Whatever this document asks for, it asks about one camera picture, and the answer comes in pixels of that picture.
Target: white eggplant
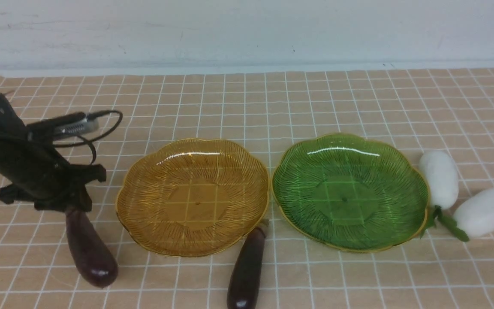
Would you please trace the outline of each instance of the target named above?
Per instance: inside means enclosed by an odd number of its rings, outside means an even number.
[[[439,150],[426,152],[420,158],[419,170],[430,187],[431,206],[450,209],[458,198],[458,174],[453,158]]]
[[[494,188],[488,188],[462,203],[453,214],[457,227],[469,237],[494,232]]]

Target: black wire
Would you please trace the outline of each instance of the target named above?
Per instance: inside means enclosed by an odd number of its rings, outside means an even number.
[[[108,111],[100,111],[100,112],[92,113],[92,114],[89,114],[87,116],[89,120],[92,120],[92,119],[96,119],[98,117],[106,116],[106,115],[109,115],[109,114],[118,114],[119,115],[119,118],[118,118],[118,120],[116,121],[116,123],[114,124],[113,127],[111,127],[108,131],[104,132],[103,134],[99,135],[98,137],[95,137],[94,139],[86,139],[85,137],[83,137],[81,135],[67,134],[69,137],[77,137],[78,139],[81,139],[82,142],[79,142],[79,143],[60,144],[60,145],[51,145],[51,146],[53,146],[54,148],[70,148],[70,147],[77,147],[77,146],[87,145],[89,147],[89,149],[90,149],[91,154],[92,154],[92,158],[91,158],[91,161],[90,161],[90,164],[89,164],[89,166],[91,166],[94,163],[94,161],[96,160],[96,148],[94,147],[94,144],[93,143],[95,141],[98,141],[100,139],[103,139],[104,137],[108,136],[113,131],[115,131],[115,129],[117,129],[117,126],[123,120],[123,113],[120,112],[120,111],[108,110]],[[34,144],[39,145],[39,146],[42,146],[42,147],[49,147],[49,145],[47,145],[45,143],[36,142],[36,141],[29,141],[27,139],[23,139],[23,138],[14,136],[14,135],[10,135],[10,134],[7,134],[7,133],[1,133],[1,132],[0,132],[0,139],[8,139],[8,140],[12,140],[12,141],[22,142],[22,143],[29,144],[29,145],[31,145],[32,143],[34,143]]]
[[[103,139],[104,137],[110,135],[112,132],[115,131],[115,129],[117,129],[118,125],[123,120],[123,113],[122,112],[116,111],[116,110],[100,111],[100,112],[88,114],[87,115],[87,118],[88,118],[88,120],[92,120],[92,119],[96,119],[98,117],[106,116],[106,115],[109,115],[109,114],[118,114],[119,115],[119,118],[117,119],[117,121],[114,124],[114,126],[111,127],[108,131],[100,134],[98,137],[95,137],[94,139],[82,139],[83,141],[82,142],[79,142],[79,143],[62,143],[62,144],[54,145],[54,147],[55,148],[69,148],[69,147],[84,146],[84,145],[88,145],[89,143],[96,142],[99,139]]]

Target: green glass plate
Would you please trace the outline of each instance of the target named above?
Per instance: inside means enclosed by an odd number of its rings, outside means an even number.
[[[272,188],[292,226],[315,241],[352,252],[404,243],[428,217],[427,182],[394,147],[348,133],[293,145]]]

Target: yellow plate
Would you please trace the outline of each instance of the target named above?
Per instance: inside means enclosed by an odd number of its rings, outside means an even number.
[[[268,199],[268,171],[246,149],[225,139],[181,139],[133,165],[116,213],[145,249],[199,257],[253,230]]]

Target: white wall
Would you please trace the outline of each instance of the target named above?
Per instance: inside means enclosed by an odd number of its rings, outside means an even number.
[[[494,59],[494,0],[0,0],[0,69]]]

